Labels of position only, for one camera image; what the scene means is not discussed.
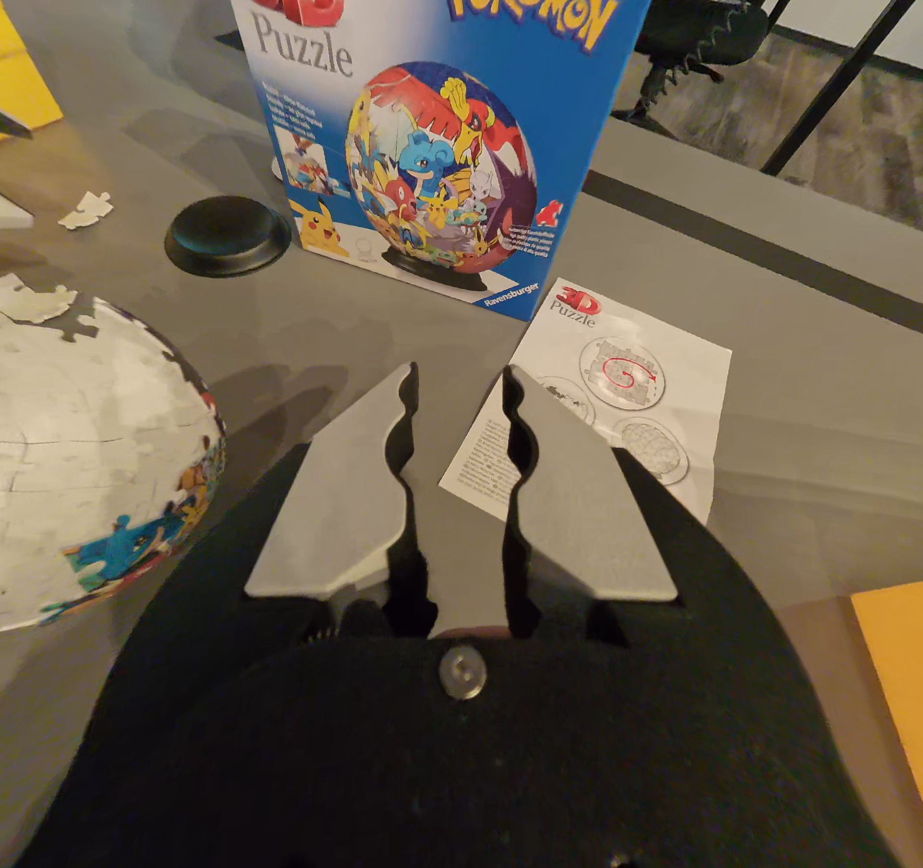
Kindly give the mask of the yellow mat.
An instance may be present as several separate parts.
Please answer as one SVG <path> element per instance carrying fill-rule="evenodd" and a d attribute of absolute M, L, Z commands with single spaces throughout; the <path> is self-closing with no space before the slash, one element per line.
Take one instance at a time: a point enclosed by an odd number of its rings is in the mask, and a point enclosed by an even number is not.
<path fill-rule="evenodd" d="M 1 7 L 1 139 L 28 138 L 63 119 L 63 112 L 33 62 L 26 44 Z"/>

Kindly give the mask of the black round ball stand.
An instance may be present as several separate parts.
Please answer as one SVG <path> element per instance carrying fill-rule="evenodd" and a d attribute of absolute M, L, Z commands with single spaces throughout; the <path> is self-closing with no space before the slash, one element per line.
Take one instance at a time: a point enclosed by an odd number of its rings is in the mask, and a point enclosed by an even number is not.
<path fill-rule="evenodd" d="M 183 208 L 170 223 L 163 245 L 179 270 L 223 279 L 271 265 L 292 241 L 288 222 L 276 211 L 248 197 L 219 195 Z"/>

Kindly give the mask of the white instruction leaflet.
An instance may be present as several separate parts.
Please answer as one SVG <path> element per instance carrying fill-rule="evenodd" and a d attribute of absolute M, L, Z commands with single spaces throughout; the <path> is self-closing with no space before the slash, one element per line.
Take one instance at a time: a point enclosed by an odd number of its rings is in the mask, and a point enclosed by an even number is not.
<path fill-rule="evenodd" d="M 706 524 L 731 358 L 727 348 L 559 279 L 511 364 Z"/>

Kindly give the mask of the black office chair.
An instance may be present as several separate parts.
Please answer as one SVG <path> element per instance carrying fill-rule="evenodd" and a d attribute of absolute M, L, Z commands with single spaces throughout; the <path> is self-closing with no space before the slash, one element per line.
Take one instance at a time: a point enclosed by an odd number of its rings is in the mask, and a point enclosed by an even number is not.
<path fill-rule="evenodd" d="M 652 0 L 634 52 L 648 61 L 638 99 L 611 116 L 669 136 L 652 107 L 681 77 L 698 74 L 721 83 L 718 67 L 738 66 L 759 50 L 769 30 L 765 0 Z"/>

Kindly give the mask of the black metal frame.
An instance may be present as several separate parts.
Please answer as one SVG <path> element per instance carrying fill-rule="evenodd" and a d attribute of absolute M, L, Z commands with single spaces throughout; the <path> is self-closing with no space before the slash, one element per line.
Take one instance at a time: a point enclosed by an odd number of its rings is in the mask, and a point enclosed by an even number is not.
<path fill-rule="evenodd" d="M 775 1 L 769 15 L 770 31 L 781 36 L 792 35 L 796 42 L 805 41 L 809 46 L 829 45 L 824 39 L 816 38 L 802 31 L 789 30 L 787 27 L 779 25 L 785 11 L 792 2 L 793 0 Z M 843 47 L 834 44 L 835 53 L 839 56 L 838 66 L 808 103 L 796 123 L 791 126 L 787 134 L 772 150 L 766 162 L 760 168 L 762 174 L 776 177 L 782 173 L 796 152 L 813 135 L 815 129 L 823 122 L 826 115 L 834 109 L 848 87 L 857 80 L 860 73 L 869 65 L 873 56 L 878 53 L 880 47 L 893 33 L 898 24 L 905 19 L 906 14 L 916 2 L 917 0 L 889 0 L 855 46 Z"/>

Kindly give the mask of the blue puzzle box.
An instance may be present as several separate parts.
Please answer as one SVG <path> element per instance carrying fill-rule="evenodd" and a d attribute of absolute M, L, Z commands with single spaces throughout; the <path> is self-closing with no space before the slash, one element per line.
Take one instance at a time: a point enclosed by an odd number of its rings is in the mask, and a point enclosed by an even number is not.
<path fill-rule="evenodd" d="M 300 245 L 531 320 L 652 0 L 230 0 Z"/>

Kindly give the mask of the partly built puzzle ball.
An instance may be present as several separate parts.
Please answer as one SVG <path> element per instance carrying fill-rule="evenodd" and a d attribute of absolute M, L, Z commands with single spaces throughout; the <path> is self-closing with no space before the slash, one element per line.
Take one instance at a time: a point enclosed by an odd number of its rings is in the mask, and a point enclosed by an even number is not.
<path fill-rule="evenodd" d="M 1 630 L 110 597 L 178 551 L 225 469 L 204 381 L 147 323 L 77 292 L 1 318 Z"/>

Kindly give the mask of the yellow box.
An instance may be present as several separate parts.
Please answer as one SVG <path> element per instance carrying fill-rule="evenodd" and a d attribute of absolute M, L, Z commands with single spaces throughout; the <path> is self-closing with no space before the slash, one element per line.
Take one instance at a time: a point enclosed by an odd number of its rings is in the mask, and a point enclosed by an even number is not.
<path fill-rule="evenodd" d="M 922 793 L 922 583 L 850 599 L 918 794 Z"/>

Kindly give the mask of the loose white puzzle pieces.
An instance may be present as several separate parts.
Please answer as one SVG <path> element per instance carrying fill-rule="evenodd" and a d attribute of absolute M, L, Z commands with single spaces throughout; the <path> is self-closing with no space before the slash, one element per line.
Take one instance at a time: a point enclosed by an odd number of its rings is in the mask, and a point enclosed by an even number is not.
<path fill-rule="evenodd" d="M 108 192 L 94 194 L 87 191 L 75 209 L 57 223 L 68 231 L 74 231 L 96 225 L 112 211 L 111 195 Z"/>

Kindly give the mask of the colourful puzzle piece chunk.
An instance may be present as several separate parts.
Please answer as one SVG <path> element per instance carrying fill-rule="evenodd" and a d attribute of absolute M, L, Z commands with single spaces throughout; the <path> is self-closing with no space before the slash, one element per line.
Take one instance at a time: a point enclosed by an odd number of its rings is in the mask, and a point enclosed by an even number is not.
<path fill-rule="evenodd" d="M 76 291 L 63 285 L 51 292 L 37 292 L 16 274 L 5 274 L 1 277 L 2 323 L 40 325 L 66 313 L 76 297 Z"/>

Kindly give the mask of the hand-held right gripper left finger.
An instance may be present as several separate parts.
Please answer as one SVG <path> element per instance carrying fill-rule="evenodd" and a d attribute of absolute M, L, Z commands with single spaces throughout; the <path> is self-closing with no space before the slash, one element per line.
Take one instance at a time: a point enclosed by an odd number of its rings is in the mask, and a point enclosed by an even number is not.
<path fill-rule="evenodd" d="M 248 597 L 322 602 L 338 626 L 354 603 L 373 603 L 396 636 L 432 632 L 437 604 L 401 474 L 418 406 L 418 366 L 405 363 L 313 437 L 249 575 Z"/>

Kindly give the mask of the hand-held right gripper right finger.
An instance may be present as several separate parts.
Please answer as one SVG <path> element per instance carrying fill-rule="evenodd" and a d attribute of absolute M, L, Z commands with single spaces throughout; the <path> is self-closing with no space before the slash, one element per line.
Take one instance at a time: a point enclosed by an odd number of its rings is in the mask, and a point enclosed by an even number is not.
<path fill-rule="evenodd" d="M 586 638 L 613 603 L 678 589 L 614 449 L 520 366 L 502 376 L 509 500 L 502 565 L 516 638 Z"/>

